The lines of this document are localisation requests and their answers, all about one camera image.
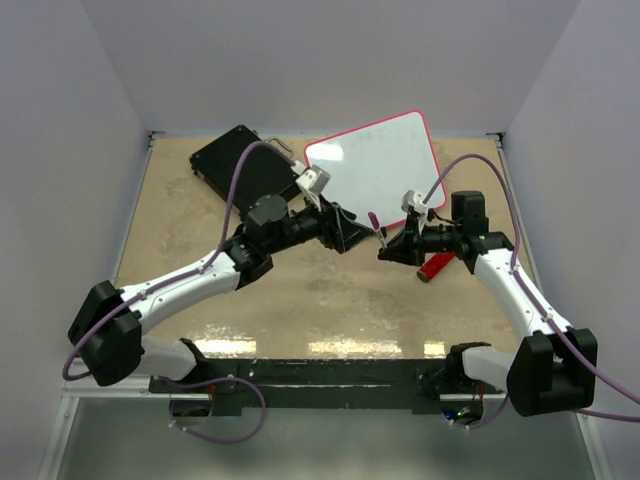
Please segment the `purple capped whiteboard marker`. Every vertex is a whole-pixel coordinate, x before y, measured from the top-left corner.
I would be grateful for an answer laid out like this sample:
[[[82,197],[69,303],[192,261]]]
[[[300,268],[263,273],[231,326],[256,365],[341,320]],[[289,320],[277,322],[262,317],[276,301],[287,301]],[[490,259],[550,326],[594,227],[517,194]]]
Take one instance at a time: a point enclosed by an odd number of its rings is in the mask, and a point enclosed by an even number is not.
[[[381,244],[381,247],[385,248],[386,247],[385,234],[382,232],[382,226],[379,222],[377,215],[373,211],[370,211],[368,213],[368,218],[371,223],[374,234],[378,239],[379,243]]]

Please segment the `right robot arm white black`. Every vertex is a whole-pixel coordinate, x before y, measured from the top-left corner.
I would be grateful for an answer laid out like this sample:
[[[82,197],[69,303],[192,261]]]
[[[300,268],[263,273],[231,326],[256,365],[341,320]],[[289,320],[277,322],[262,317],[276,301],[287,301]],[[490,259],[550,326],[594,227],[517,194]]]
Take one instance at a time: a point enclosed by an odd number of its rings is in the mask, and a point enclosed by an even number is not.
[[[402,199],[406,221],[385,242],[379,259],[421,265],[430,253],[452,253],[492,294],[520,345],[513,355],[484,342],[455,345],[446,358],[445,379],[459,393],[479,382],[505,392],[524,417],[578,410],[592,405],[596,379],[588,366],[598,344],[588,329],[575,329],[545,300],[522,268],[514,245],[493,231],[479,191],[452,196],[450,223],[428,226],[434,215],[419,192]]]

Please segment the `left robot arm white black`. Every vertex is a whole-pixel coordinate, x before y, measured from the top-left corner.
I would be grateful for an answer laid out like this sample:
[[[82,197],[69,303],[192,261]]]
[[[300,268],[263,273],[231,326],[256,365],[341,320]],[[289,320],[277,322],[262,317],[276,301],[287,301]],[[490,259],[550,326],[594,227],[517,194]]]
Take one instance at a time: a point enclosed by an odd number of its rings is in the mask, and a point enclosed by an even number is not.
[[[67,333],[72,354],[101,387],[140,373],[167,377],[183,391],[196,392],[207,380],[202,354],[186,340],[153,338],[150,330],[203,300],[256,282],[272,269],[276,253],[317,240],[343,254],[372,234],[335,202],[306,202],[293,212],[284,198],[263,196],[207,256],[136,285],[94,285]]]

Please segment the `red cylindrical eraser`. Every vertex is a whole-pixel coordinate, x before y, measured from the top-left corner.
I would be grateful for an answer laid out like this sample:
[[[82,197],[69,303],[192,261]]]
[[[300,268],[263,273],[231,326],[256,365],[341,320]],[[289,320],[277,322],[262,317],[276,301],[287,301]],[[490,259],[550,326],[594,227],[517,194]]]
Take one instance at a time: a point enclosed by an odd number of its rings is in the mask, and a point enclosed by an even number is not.
[[[455,257],[453,252],[440,252],[429,258],[417,271],[417,277],[423,283],[429,283]]]

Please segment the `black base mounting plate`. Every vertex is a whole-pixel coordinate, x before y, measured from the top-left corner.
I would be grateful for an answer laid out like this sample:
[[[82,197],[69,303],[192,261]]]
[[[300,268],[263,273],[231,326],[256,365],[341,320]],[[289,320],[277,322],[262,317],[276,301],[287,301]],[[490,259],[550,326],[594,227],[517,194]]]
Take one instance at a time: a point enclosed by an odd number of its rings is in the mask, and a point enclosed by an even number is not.
[[[213,359],[200,362],[187,379],[151,379],[153,394],[203,395],[215,416],[243,410],[405,410],[438,414],[445,402],[470,400],[477,381],[453,372],[442,359]]]

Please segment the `whiteboard with pink frame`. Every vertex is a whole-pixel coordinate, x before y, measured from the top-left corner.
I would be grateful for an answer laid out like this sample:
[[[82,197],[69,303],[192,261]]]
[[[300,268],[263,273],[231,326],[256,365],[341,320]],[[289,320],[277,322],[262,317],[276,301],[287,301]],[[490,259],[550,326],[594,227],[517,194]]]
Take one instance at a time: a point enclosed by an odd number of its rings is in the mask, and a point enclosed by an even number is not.
[[[384,227],[403,223],[404,194],[426,193],[440,176],[426,118],[419,110],[313,141],[304,157],[330,174],[324,197],[366,226],[370,212]]]

